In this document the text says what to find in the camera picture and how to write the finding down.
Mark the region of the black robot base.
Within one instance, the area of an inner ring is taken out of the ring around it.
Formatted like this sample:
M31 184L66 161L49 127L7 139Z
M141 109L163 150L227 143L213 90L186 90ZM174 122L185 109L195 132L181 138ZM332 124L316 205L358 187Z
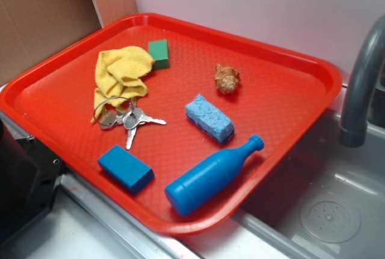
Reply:
M63 161L37 138L1 123L1 247L51 212Z

